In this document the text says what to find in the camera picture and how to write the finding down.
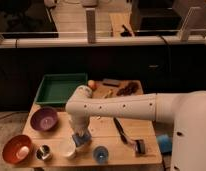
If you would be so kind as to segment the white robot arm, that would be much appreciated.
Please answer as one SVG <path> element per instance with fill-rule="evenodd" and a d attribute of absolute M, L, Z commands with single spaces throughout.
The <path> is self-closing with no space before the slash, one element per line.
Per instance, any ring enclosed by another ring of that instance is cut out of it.
<path fill-rule="evenodd" d="M 206 171 L 206 91 L 152 93 L 98 99 L 82 85 L 65 106 L 76 133 L 91 116 L 121 117 L 174 125 L 170 171 Z"/>

